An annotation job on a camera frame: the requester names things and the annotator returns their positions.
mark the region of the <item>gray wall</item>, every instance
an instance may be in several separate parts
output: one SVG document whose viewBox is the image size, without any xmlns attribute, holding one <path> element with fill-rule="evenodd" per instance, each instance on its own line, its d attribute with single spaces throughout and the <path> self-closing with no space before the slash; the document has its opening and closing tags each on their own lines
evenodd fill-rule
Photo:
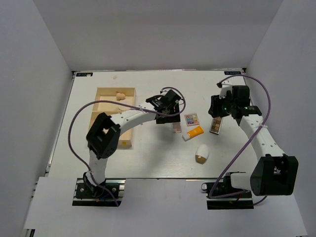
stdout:
<svg viewBox="0 0 316 237">
<path fill-rule="evenodd" d="M 316 236 L 315 11 L 314 0 L 285 0 L 248 67 L 271 94 L 269 130 L 299 160 L 294 194 L 309 236 Z M 250 85 L 254 102 L 265 112 L 264 92 Z"/>
<path fill-rule="evenodd" d="M 32 0 L 0 2 L 0 232 L 17 237 L 56 135 L 71 71 Z"/>
<path fill-rule="evenodd" d="M 246 67 L 282 0 L 34 0 L 71 70 Z"/>
</svg>

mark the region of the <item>wooden box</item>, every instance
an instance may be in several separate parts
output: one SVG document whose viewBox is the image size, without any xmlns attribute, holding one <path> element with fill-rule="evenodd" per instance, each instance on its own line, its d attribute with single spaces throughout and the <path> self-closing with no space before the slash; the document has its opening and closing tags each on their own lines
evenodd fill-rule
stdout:
<svg viewBox="0 0 316 237">
<path fill-rule="evenodd" d="M 126 98 L 124 100 L 117 100 L 117 93 L 125 94 Z M 136 103 L 136 90 L 134 87 L 98 87 L 95 100 L 110 100 L 115 102 L 120 102 L 123 104 L 133 105 Z M 97 103 L 93 105 L 91 120 L 89 128 L 92 126 L 93 122 L 97 116 L 105 112 L 107 115 L 114 115 L 122 113 L 128 110 L 128 107 L 119 106 L 110 103 Z M 128 148 L 132 146 L 132 134 L 133 129 L 126 131 L 119 137 L 118 147 L 119 148 Z"/>
</svg>

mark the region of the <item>orange tube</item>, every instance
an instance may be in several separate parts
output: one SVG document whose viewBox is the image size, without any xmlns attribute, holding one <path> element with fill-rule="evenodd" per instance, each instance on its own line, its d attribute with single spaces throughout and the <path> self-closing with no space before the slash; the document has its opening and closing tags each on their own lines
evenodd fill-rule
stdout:
<svg viewBox="0 0 316 237">
<path fill-rule="evenodd" d="M 201 128 L 201 126 L 197 126 L 195 129 L 187 132 L 187 134 L 184 134 L 182 136 L 182 138 L 185 140 L 185 141 L 188 141 L 190 140 L 191 138 L 194 138 L 200 134 L 204 133 L 203 129 Z"/>
</svg>

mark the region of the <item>tube cap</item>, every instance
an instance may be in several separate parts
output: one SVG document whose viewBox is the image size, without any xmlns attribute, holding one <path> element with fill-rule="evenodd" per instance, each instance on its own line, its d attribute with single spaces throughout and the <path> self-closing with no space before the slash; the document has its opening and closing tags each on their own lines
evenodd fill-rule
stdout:
<svg viewBox="0 0 316 237">
<path fill-rule="evenodd" d="M 188 141 L 190 140 L 190 136 L 188 135 L 188 133 L 185 133 L 182 135 L 183 140 Z"/>
</svg>

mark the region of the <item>colorful eyeshadow palette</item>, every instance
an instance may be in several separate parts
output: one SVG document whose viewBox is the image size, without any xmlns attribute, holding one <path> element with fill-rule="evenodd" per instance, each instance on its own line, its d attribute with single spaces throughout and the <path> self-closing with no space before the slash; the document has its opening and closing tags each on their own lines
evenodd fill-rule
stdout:
<svg viewBox="0 0 316 237">
<path fill-rule="evenodd" d="M 213 118 L 212 125 L 211 125 L 211 128 L 209 129 L 209 132 L 218 135 L 219 130 L 221 129 L 222 121 L 223 121 L 223 118 L 221 117 Z"/>
<path fill-rule="evenodd" d="M 199 125 L 198 115 L 197 114 L 189 114 L 184 115 L 187 126 Z"/>
</svg>

